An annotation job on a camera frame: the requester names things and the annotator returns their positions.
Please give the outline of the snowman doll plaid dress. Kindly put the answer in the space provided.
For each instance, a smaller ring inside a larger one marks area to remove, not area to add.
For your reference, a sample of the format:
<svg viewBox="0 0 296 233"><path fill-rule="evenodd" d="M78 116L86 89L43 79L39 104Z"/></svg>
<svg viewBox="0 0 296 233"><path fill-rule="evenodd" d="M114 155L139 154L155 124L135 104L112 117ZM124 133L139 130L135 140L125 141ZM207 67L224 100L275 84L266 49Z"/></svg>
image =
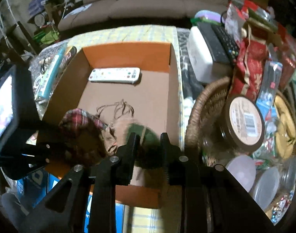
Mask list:
<svg viewBox="0 0 296 233"><path fill-rule="evenodd" d="M135 133L140 137L140 152L135 156L135 164L154 168L149 165L148 157L160 148L160 139L147 125L140 124L134 113L133 106L123 99L98 107L95 115L80 108L69 110L59 123L66 158L72 164L94 166L116 154Z"/></svg>

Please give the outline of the teal spray bottle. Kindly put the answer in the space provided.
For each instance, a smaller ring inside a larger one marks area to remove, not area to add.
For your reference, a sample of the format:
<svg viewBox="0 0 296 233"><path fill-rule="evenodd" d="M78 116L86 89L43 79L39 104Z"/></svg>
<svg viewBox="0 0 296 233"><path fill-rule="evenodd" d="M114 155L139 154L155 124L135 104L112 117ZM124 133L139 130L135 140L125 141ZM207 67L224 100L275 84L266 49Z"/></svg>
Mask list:
<svg viewBox="0 0 296 233"><path fill-rule="evenodd" d="M61 49L59 50L59 52L54 56L48 68L46 69L43 77L40 80L40 84L37 88L35 101L49 99L50 93L52 91L52 86L56 79L59 66L61 65L61 62L63 60L66 48L67 48L67 43L64 43L61 46Z"/></svg>

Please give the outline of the white remote control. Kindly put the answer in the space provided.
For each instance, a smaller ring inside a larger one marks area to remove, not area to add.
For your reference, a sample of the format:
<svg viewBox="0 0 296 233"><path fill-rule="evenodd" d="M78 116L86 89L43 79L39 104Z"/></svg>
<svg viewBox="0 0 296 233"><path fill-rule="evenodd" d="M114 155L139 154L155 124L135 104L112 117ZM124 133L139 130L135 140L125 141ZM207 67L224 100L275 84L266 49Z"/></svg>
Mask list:
<svg viewBox="0 0 296 233"><path fill-rule="evenodd" d="M135 84L140 78L138 67L94 68L88 80L94 83Z"/></svg>

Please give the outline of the blue UTO sportswear box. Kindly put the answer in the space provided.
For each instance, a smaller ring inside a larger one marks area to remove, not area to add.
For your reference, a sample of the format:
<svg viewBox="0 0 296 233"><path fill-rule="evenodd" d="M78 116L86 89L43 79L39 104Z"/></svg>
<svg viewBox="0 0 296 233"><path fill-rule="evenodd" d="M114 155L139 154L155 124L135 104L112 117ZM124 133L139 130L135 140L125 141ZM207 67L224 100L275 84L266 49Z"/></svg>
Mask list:
<svg viewBox="0 0 296 233"><path fill-rule="evenodd" d="M19 226L19 232L123 232L123 206L115 202L110 173L72 169Z"/></svg>

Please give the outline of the yellow plaid tablecloth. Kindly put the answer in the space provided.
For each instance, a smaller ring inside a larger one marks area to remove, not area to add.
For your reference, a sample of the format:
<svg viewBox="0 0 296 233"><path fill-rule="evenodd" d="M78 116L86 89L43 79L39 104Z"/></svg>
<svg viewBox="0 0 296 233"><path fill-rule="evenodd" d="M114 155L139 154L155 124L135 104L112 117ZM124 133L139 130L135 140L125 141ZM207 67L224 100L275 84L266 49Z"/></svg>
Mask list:
<svg viewBox="0 0 296 233"><path fill-rule="evenodd" d="M97 30L74 36L68 46L75 46L77 50L96 44L116 42L165 42L174 47L178 67L179 81L179 145L184 146L188 117L184 109L182 72L181 72L181 44L178 30L174 26L140 25ZM131 207L128 205L116 205L116 226L118 232L179 232L180 212L179 204L170 204L166 200L166 207L161 209L149 209Z"/></svg>

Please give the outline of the wicker basket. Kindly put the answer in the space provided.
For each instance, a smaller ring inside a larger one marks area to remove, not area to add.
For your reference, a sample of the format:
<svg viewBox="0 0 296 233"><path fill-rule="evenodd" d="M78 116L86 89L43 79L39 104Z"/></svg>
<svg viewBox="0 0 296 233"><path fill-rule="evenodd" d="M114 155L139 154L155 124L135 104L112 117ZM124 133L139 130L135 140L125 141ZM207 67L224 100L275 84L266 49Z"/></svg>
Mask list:
<svg viewBox="0 0 296 233"><path fill-rule="evenodd" d="M217 160L209 154L206 155L200 145L202 135L204 134L202 129L209 124L209 121L216 120L221 114L230 89L230 82L230 77L224 77L206 86L204 91L196 99L191 110L185 137L185 149L187 149L187 154L191 153L191 155L194 155L195 153L199 153L205 166L213 166ZM278 91L277 97L280 97L283 104L287 107L296 129L296 111L290 86L287 86L284 93ZM293 145L292 156L296 156L296 142ZM279 191L270 206L275 206L282 199L283 195L291 203L295 194L295 188L296 184L294 184L291 191Z"/></svg>

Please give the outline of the brown lid jar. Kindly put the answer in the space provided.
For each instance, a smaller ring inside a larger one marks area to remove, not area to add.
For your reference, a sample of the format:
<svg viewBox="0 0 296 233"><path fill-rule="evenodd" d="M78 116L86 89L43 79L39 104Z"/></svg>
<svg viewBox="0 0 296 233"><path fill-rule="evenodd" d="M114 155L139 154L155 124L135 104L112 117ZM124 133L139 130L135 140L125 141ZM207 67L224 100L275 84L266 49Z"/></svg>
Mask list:
<svg viewBox="0 0 296 233"><path fill-rule="evenodd" d="M246 154L264 141L264 120L257 106L243 95L229 97L219 118L223 137L233 149Z"/></svg>

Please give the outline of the orange cardboard box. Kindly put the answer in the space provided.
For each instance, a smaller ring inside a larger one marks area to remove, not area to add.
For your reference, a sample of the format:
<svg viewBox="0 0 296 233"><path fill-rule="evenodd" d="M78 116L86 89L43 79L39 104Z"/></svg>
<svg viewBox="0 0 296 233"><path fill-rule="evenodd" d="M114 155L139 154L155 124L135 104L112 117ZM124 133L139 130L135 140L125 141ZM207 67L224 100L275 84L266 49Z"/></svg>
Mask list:
<svg viewBox="0 0 296 233"><path fill-rule="evenodd" d="M68 110L83 109L96 114L97 108L122 99L134 109L134 120L156 133L168 134L180 146L179 79L175 51L171 43L121 42L83 47L69 63L48 103L43 121L58 125ZM136 85L93 83L93 68L139 67ZM144 208L179 205L180 187L167 184L162 169L134 167L128 186L116 187L116 201Z"/></svg>

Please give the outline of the white plastic container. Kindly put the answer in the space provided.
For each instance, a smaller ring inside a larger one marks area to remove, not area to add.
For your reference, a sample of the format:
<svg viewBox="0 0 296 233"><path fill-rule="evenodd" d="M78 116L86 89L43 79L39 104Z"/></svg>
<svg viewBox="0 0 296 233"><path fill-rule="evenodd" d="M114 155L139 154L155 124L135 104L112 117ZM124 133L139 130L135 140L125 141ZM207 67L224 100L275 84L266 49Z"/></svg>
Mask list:
<svg viewBox="0 0 296 233"><path fill-rule="evenodd" d="M197 81L209 84L232 74L229 61L214 61L209 47L197 26L190 30L187 40L187 52Z"/></svg>

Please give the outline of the brown sofa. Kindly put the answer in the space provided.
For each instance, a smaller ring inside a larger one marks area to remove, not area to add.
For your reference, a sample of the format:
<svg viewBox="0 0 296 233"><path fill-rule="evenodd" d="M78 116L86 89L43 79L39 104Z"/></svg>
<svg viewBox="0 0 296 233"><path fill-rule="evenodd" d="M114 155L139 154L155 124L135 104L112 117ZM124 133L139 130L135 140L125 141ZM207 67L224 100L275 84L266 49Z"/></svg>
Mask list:
<svg viewBox="0 0 296 233"><path fill-rule="evenodd" d="M61 32L140 24L188 24L200 10L222 13L229 0L83 0L58 24Z"/></svg>

